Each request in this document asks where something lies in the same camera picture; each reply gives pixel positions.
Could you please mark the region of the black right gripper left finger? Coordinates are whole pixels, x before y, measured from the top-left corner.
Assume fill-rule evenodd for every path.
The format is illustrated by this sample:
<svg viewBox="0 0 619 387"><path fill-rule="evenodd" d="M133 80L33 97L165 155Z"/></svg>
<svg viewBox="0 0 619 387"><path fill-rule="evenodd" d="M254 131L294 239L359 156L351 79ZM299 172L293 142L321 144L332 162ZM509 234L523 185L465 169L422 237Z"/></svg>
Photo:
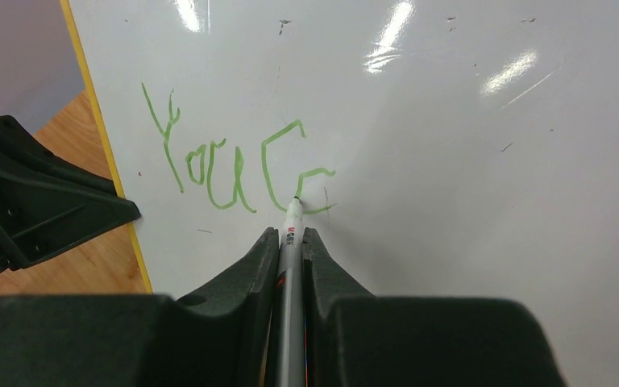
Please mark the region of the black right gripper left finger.
<svg viewBox="0 0 619 387"><path fill-rule="evenodd" d="M179 299L0 297L0 386L257 386L279 233Z"/></svg>

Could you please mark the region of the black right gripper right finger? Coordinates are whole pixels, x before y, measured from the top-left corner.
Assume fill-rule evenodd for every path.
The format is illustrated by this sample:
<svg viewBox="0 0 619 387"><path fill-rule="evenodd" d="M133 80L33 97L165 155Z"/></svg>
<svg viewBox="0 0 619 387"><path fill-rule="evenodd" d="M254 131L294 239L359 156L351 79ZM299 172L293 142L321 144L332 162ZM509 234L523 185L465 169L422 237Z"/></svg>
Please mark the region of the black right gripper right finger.
<svg viewBox="0 0 619 387"><path fill-rule="evenodd" d="M376 296L305 230L312 386L564 386L547 337L501 298Z"/></svg>

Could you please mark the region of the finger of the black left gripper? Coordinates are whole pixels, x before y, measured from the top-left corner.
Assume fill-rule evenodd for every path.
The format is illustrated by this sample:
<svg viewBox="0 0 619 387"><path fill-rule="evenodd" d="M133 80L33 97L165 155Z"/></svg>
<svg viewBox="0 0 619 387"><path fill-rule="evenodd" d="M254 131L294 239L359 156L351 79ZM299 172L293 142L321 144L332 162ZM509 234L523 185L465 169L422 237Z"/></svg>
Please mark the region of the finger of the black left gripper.
<svg viewBox="0 0 619 387"><path fill-rule="evenodd" d="M111 180L61 159L0 116L0 273L30 268L140 217Z"/></svg>

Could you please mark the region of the green white marker pen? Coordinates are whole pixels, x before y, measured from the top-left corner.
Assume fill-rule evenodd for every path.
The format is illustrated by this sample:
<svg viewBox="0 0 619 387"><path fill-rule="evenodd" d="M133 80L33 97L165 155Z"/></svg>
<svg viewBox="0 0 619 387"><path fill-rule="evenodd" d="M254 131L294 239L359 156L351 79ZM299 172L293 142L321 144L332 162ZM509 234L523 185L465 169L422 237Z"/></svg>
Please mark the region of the green white marker pen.
<svg viewBox="0 0 619 387"><path fill-rule="evenodd" d="M280 241L277 289L278 352L276 386L305 385L305 317L303 305L303 268L301 258L303 208L299 198L290 202L286 211Z"/></svg>

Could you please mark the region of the yellow framed whiteboard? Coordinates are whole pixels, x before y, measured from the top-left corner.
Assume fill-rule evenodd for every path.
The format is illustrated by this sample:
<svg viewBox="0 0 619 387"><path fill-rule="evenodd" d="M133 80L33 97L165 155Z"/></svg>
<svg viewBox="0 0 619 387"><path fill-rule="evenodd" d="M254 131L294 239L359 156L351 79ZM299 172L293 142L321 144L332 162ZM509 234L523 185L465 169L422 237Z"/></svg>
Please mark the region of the yellow framed whiteboard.
<svg viewBox="0 0 619 387"><path fill-rule="evenodd" d="M619 1L65 11L155 292L298 196L372 292L517 300L570 386L619 386Z"/></svg>

